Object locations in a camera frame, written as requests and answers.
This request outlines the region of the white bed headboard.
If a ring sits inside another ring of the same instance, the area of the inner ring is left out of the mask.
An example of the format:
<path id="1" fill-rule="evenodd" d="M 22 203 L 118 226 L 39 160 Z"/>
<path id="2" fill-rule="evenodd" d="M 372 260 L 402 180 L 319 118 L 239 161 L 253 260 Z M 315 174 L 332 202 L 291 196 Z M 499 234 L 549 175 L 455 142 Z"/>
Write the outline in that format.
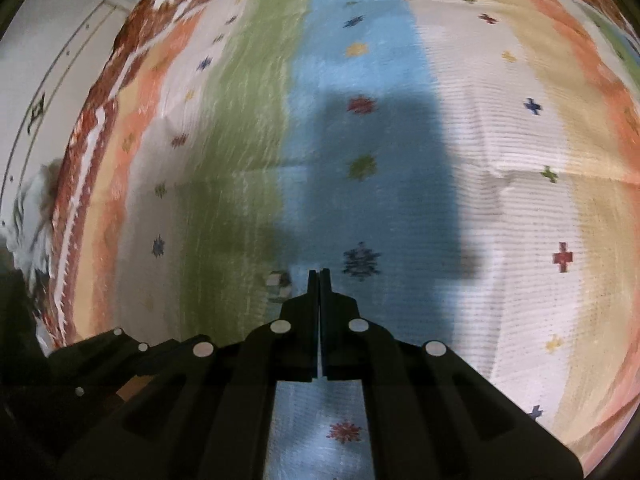
<path id="1" fill-rule="evenodd" d="M 29 97 L 1 149 L 1 223 L 24 181 L 61 158 L 91 86 L 111 55 L 134 0 L 100 0 L 73 29 Z"/>

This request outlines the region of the grey crumpled cloth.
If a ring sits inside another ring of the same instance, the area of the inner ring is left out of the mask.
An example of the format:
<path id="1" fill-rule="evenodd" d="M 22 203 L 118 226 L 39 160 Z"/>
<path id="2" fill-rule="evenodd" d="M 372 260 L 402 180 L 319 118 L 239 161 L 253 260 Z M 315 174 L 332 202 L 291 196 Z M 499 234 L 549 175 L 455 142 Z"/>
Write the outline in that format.
<path id="1" fill-rule="evenodd" d="M 18 189 L 1 239 L 12 257 L 13 267 L 23 275 L 29 292 L 40 278 L 50 274 L 52 214 L 62 159 L 41 165 Z"/>

